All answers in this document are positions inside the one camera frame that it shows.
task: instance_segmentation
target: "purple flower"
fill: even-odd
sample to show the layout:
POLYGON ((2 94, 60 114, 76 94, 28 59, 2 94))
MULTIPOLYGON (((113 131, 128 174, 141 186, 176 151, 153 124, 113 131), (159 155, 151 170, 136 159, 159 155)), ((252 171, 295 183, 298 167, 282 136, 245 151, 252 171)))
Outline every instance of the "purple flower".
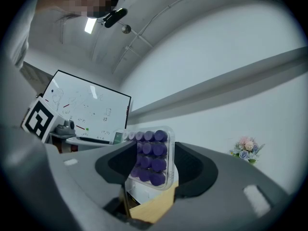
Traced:
POLYGON ((240 158, 245 159, 248 157, 248 151, 241 151, 240 152, 240 158))
POLYGON ((259 150, 259 147, 257 145, 254 145, 254 147, 252 148, 252 151, 257 153, 259 150))

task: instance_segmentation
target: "white wall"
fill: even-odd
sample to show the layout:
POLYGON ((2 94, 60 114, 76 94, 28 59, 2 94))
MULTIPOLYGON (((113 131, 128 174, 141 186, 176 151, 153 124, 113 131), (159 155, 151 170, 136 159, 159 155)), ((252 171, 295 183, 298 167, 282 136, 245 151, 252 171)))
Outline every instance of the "white wall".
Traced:
POLYGON ((293 17, 267 2, 225 7, 163 40, 121 85, 132 111, 234 69, 307 45, 293 17))
POLYGON ((29 38, 25 62, 52 76, 57 70, 62 70, 99 85, 119 90, 119 80, 102 65, 90 61, 89 56, 81 49, 72 45, 63 45, 51 36, 45 37, 46 40, 29 38))
POLYGON ((266 144, 255 166, 293 193, 308 159, 308 62, 301 62, 128 119, 128 128, 170 126, 176 141, 223 153, 241 136, 255 137, 266 144))

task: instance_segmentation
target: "ceiling light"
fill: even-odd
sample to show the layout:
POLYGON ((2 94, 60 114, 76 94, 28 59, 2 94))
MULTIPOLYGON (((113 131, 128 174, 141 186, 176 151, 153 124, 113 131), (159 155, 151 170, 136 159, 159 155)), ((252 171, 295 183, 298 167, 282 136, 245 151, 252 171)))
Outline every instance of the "ceiling light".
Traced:
POLYGON ((97 19, 88 18, 88 21, 85 27, 85 32, 90 33, 90 34, 92 33, 96 20, 97 19))

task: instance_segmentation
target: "wooden surface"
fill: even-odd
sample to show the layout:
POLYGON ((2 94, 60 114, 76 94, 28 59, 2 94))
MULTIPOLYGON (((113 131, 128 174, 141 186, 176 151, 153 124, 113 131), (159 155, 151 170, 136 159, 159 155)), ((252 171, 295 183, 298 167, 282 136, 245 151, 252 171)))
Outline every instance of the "wooden surface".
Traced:
POLYGON ((132 218, 156 223, 173 205, 174 190, 179 185, 176 181, 166 191, 150 201, 130 209, 132 218))

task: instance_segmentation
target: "plastic tray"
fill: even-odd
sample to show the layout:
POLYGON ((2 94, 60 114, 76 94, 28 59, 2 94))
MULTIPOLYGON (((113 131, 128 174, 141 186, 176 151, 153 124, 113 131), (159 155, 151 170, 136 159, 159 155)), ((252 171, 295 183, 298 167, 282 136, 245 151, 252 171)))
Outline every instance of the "plastic tray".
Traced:
POLYGON ((137 162, 130 179, 162 191, 173 184, 175 136, 170 127, 119 129, 115 137, 118 142, 137 142, 137 162))

